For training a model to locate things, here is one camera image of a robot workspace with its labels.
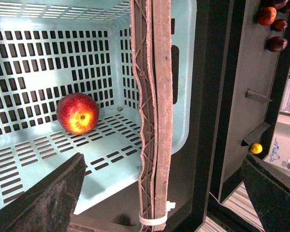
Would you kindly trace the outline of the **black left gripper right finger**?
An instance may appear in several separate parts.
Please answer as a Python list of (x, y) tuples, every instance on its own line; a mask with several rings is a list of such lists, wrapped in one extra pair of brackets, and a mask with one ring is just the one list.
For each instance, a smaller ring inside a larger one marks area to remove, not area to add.
[(241, 176), (266, 232), (290, 232), (290, 172), (247, 154)]

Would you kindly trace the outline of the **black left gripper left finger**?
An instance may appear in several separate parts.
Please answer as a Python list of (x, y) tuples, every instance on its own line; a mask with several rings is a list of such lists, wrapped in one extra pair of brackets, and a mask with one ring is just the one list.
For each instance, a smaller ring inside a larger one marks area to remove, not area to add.
[(0, 232), (65, 232), (84, 177), (84, 155), (76, 153), (0, 210)]

